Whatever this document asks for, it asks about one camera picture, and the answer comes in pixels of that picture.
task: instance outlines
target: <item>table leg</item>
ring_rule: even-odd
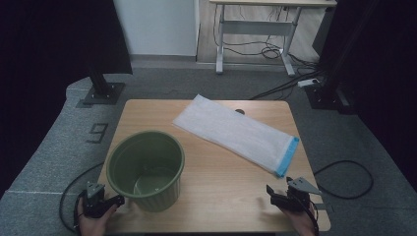
[[[297,11],[295,13],[294,20],[292,21],[292,26],[290,30],[290,34],[288,35],[287,40],[285,41],[285,45],[283,49],[280,49],[279,52],[281,53],[281,59],[284,63],[285,69],[288,73],[288,76],[294,77],[294,69],[292,68],[290,58],[288,57],[289,47],[291,46],[292,38],[294,37],[295,30],[298,26],[298,20],[300,19],[301,15],[301,7],[297,7]]]
[[[215,62],[215,72],[218,74],[223,73],[223,23],[224,23],[224,6],[221,5],[220,23],[218,25],[218,46],[217,46],[217,59]]]

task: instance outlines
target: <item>white wall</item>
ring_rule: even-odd
[[[196,56],[199,0],[114,0],[131,55]]]

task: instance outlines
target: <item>white desk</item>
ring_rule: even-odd
[[[210,3],[221,5],[219,23],[219,45],[217,47],[217,59],[215,71],[223,73],[223,35],[232,34],[257,34],[257,35],[282,35],[288,39],[282,49],[280,49],[281,59],[285,65],[288,76],[295,76],[294,69],[288,57],[289,47],[300,18],[303,7],[335,7],[334,0],[209,0]],[[249,21],[225,21],[224,8],[226,5],[252,5],[252,6],[287,6],[297,7],[297,11],[292,22],[249,22]]]

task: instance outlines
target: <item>green bucket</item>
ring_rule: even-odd
[[[171,207],[180,194],[184,151],[160,131],[145,131],[122,141],[107,162],[107,179],[118,194],[151,212]]]

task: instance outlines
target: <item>wooden table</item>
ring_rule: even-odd
[[[219,42],[217,47],[217,58],[215,71],[223,73],[223,35],[232,34],[255,34],[255,35],[282,35],[287,36],[283,48],[279,50],[280,58],[284,63],[288,76],[294,77],[295,72],[288,57],[289,47],[297,29],[303,7],[326,8],[335,7],[335,0],[209,0],[210,3],[221,5],[219,18]],[[296,7],[296,13],[292,22],[250,22],[250,21],[226,21],[224,19],[224,8],[226,5],[249,5],[249,6],[285,6]]]
[[[108,232],[280,232],[293,230],[286,216],[269,203],[266,184],[287,190],[279,179],[232,151],[198,138],[172,124],[191,100],[129,100],[123,110],[109,153],[126,137],[145,130],[167,132],[185,151],[178,201],[163,212],[145,212],[134,203],[119,207]],[[284,101],[221,100],[232,109],[282,132],[299,137],[289,106]],[[106,185],[106,198],[115,196],[106,178],[106,162],[98,182]],[[287,176],[305,177],[316,185],[302,142]],[[320,196],[311,195],[316,204]],[[319,210],[321,231],[330,229],[328,214]]]

